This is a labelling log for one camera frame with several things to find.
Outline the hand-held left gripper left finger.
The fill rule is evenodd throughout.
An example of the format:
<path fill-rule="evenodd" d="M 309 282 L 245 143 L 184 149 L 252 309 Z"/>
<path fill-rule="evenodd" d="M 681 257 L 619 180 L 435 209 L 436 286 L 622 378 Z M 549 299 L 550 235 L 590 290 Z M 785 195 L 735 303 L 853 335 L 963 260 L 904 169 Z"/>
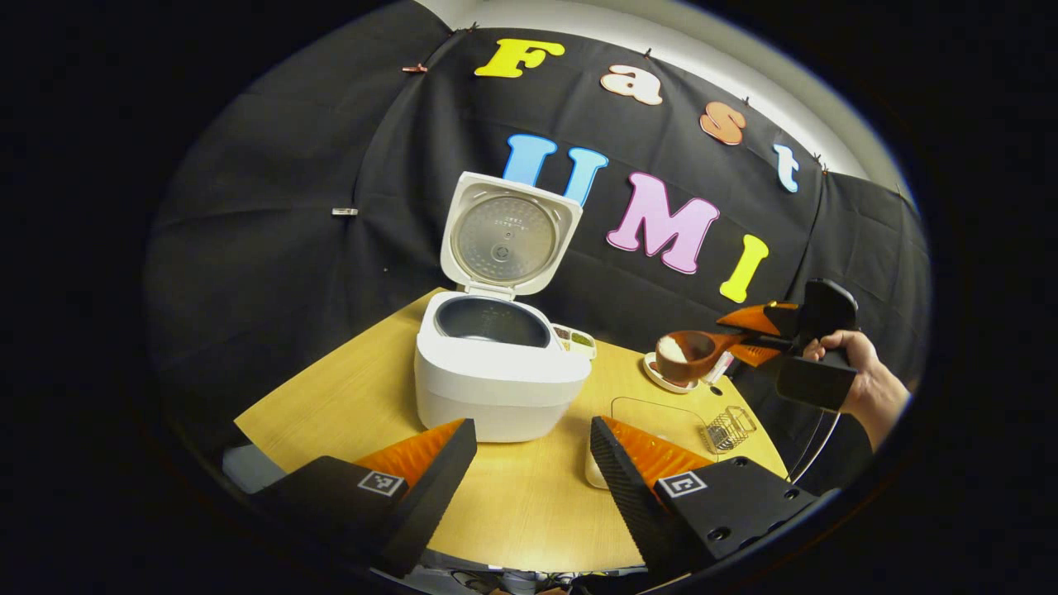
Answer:
<path fill-rule="evenodd" d="M 284 530 L 402 578 L 427 549 L 476 452 L 475 422 L 458 418 L 355 462 L 311 459 L 252 500 Z"/>

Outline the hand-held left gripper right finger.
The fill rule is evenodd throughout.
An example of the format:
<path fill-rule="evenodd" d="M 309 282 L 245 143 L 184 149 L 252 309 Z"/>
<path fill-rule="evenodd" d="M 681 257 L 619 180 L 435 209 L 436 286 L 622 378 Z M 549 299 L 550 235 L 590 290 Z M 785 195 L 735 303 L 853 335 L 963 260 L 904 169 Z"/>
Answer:
<path fill-rule="evenodd" d="M 654 578 L 677 578 L 768 545 L 831 498 L 749 457 L 711 462 L 609 416 L 592 418 L 590 452 Z"/>

